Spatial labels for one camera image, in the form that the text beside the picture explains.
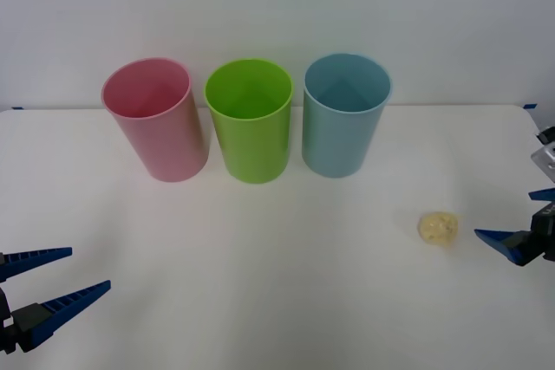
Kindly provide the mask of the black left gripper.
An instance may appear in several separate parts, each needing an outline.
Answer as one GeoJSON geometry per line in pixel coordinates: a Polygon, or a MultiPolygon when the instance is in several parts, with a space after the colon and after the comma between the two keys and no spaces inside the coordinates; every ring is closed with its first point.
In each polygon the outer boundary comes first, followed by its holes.
{"type": "MultiPolygon", "coordinates": [[[[32,250],[0,255],[0,282],[47,263],[69,257],[71,247],[32,250]]],[[[24,353],[39,347],[55,331],[67,324],[111,289],[109,280],[80,289],[47,302],[32,303],[10,312],[5,293],[0,289],[0,349],[12,354],[16,347],[24,353]],[[13,323],[5,326],[9,318],[13,323]]]]}

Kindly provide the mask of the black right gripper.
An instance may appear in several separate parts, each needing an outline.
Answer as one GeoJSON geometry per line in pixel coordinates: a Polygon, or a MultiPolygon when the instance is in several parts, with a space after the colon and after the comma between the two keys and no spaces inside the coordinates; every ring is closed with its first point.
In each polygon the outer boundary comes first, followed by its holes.
{"type": "Polygon", "coordinates": [[[551,202],[532,216],[531,231],[474,230],[482,242],[521,267],[540,256],[554,261],[555,188],[531,191],[528,196],[533,201],[551,202]]]}

